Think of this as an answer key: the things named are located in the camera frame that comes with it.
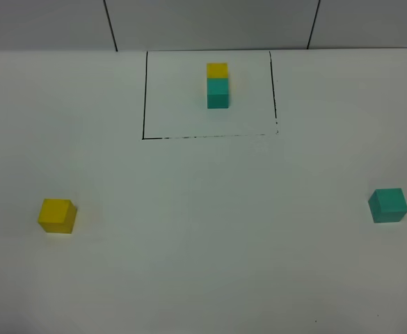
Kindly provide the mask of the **template teal cube block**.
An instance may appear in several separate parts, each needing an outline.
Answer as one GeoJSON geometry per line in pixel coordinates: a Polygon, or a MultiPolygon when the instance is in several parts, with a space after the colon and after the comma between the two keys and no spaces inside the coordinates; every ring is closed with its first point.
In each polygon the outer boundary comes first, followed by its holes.
{"type": "Polygon", "coordinates": [[[230,105],[230,88],[228,78],[207,79],[207,108],[227,109],[230,105]]]}

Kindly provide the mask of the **black marker outline rectangle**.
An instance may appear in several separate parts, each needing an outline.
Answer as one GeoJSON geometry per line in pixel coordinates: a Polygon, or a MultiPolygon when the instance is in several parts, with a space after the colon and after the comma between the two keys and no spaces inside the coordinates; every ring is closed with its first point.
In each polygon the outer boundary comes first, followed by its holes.
{"type": "Polygon", "coordinates": [[[150,51],[144,139],[265,136],[278,133],[268,51],[150,51]],[[207,64],[227,63],[230,105],[207,106],[207,64]]]}

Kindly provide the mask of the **template yellow cube block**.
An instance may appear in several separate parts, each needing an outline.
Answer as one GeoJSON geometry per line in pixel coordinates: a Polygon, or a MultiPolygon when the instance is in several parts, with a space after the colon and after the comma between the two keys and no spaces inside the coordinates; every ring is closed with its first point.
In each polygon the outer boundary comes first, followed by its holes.
{"type": "Polygon", "coordinates": [[[227,63],[208,63],[207,78],[208,79],[227,79],[229,77],[227,63]]]}

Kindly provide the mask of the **loose teal cube block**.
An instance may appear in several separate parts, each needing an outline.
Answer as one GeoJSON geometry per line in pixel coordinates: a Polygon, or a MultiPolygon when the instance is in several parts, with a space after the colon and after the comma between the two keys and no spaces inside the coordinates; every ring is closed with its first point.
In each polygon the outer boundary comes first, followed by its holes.
{"type": "Polygon", "coordinates": [[[407,214],[407,202],[401,188],[376,189],[368,204],[375,223],[400,222],[407,214]]]}

